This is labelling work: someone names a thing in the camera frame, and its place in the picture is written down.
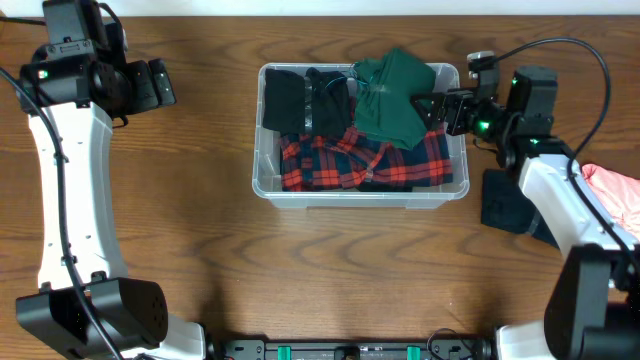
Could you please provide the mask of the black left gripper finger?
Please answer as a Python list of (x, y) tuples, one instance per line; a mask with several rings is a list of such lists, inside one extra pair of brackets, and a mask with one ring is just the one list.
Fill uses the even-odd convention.
[(156, 109), (159, 100), (149, 65), (144, 61), (129, 63), (126, 66), (126, 77), (132, 93), (128, 113), (138, 114)]
[(158, 105), (171, 106), (176, 103), (176, 96), (169, 78), (166, 64), (162, 59), (154, 59), (149, 62), (156, 89)]

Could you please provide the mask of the dark green garment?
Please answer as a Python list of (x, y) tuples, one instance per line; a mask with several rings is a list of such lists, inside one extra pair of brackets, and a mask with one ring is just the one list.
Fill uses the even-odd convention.
[(411, 104), (414, 95), (433, 91), (436, 72), (401, 49), (380, 59), (365, 58), (353, 65), (359, 83), (354, 126), (369, 139), (411, 150), (427, 127)]

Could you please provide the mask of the red navy plaid shirt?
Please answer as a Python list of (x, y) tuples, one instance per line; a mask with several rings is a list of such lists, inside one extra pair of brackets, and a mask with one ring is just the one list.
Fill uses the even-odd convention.
[(355, 128), (341, 137), (281, 137), (281, 187), (287, 192), (410, 192), (452, 181), (442, 130), (427, 133), (411, 150), (371, 140)]

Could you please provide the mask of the black garment with tape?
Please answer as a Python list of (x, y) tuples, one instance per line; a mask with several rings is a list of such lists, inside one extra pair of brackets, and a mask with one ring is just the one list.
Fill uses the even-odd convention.
[(265, 71), (263, 127), (281, 134), (342, 136), (352, 126), (347, 77), (308, 68)]

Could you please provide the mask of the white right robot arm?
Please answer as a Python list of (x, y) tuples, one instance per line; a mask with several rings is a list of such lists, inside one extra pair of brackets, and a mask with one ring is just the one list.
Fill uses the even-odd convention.
[(473, 88), (411, 96), (423, 122), (452, 136), (471, 133), (496, 147), (565, 258), (542, 320), (499, 328), (499, 359), (636, 359), (639, 356), (639, 242), (615, 225), (589, 189), (575, 154), (552, 136), (557, 74), (522, 66), (506, 105), (495, 101), (498, 69)]

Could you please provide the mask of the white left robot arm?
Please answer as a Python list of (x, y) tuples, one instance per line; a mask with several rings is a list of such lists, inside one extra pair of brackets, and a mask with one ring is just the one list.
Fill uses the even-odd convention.
[(37, 292), (16, 302), (32, 336), (68, 359), (204, 359), (202, 326), (171, 315), (160, 286), (133, 279), (115, 232), (115, 120), (173, 105), (165, 64), (130, 62), (126, 34), (97, 1), (46, 1), (49, 41), (12, 80), (41, 173)]

